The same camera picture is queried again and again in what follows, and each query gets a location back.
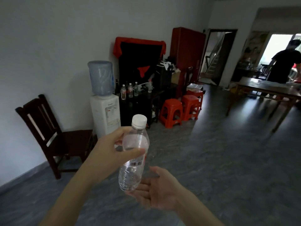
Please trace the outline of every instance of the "black shirt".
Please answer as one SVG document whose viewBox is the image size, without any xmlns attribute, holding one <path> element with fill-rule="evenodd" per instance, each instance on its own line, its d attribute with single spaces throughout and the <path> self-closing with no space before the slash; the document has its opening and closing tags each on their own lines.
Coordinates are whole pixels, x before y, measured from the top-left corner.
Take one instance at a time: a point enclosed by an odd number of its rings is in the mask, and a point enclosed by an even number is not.
<svg viewBox="0 0 301 226">
<path fill-rule="evenodd" d="M 301 63 L 301 53 L 295 49 L 286 49 L 278 52 L 272 59 L 276 60 L 276 63 L 267 80 L 286 83 L 293 65 Z"/>
</svg>

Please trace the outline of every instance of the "wooden chair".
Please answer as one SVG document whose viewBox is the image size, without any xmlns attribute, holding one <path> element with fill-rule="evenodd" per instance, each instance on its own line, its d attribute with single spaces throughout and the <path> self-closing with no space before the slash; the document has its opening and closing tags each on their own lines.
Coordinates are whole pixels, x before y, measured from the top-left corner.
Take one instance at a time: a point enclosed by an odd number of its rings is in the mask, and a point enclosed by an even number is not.
<svg viewBox="0 0 301 226">
<path fill-rule="evenodd" d="M 58 169 L 64 157 L 70 159 L 70 156 L 79 156 L 82 162 L 88 157 L 93 147 L 92 130 L 62 132 L 43 94 L 26 103 L 23 108 L 16 108 L 16 112 L 41 146 L 56 179 L 61 178 L 62 172 L 78 170 Z M 58 163 L 54 159 L 56 156 L 61 157 Z"/>
</svg>

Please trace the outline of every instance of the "white bottle cap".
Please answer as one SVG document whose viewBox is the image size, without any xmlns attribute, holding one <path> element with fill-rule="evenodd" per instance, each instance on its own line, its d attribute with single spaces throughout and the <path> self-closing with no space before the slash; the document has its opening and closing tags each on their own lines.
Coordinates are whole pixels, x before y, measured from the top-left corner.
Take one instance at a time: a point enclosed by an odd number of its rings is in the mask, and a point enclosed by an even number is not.
<svg viewBox="0 0 301 226">
<path fill-rule="evenodd" d="M 146 116 L 141 114 L 136 114 L 133 116 L 132 119 L 132 126 L 137 129 L 144 129 L 146 127 L 148 119 Z"/>
</svg>

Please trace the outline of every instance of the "stool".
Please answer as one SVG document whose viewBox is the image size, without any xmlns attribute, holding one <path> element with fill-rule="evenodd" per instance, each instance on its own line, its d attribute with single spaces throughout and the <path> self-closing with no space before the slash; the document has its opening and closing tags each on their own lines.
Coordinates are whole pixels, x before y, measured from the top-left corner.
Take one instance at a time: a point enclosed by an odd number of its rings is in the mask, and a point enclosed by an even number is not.
<svg viewBox="0 0 301 226">
<path fill-rule="evenodd" d="M 197 120 L 201 110 L 199 99 L 194 95 L 184 95 L 182 97 L 182 103 L 184 107 L 183 121 L 187 121 L 193 117 Z"/>
<path fill-rule="evenodd" d="M 203 97 L 204 97 L 204 93 L 201 90 L 198 90 L 197 92 L 191 91 L 191 90 L 187 90 L 186 91 L 186 95 L 194 95 L 197 98 L 201 98 L 201 102 L 200 102 L 200 107 L 202 109 L 202 103 L 203 103 Z"/>
<path fill-rule="evenodd" d="M 178 115 L 179 119 L 174 120 L 175 115 Z M 172 128 L 175 124 L 182 125 L 182 116 L 182 103 L 177 99 L 168 99 L 162 106 L 159 120 L 165 125 L 166 128 Z"/>
</svg>

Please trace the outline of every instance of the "red cloth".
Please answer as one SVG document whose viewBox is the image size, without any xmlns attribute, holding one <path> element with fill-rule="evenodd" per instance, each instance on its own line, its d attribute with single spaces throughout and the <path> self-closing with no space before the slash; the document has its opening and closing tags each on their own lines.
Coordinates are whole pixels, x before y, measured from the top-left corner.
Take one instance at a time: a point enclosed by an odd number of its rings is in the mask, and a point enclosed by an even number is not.
<svg viewBox="0 0 301 226">
<path fill-rule="evenodd" d="M 122 55 L 122 51 L 120 48 L 121 42 L 133 43 L 133 44 L 162 45 L 162 51 L 161 51 L 160 57 L 162 57 L 166 53 L 166 43 L 164 41 L 144 40 L 144 39 L 135 39 L 135 38 L 127 38 L 127 37 L 116 37 L 113 54 L 117 58 L 119 58 Z"/>
<path fill-rule="evenodd" d="M 141 78 L 144 78 L 145 72 L 147 72 L 148 69 L 149 69 L 150 67 L 151 67 L 151 66 L 146 66 L 146 67 L 139 67 L 139 68 L 137 68 L 137 69 L 140 71 L 140 77 L 141 77 Z"/>
</svg>

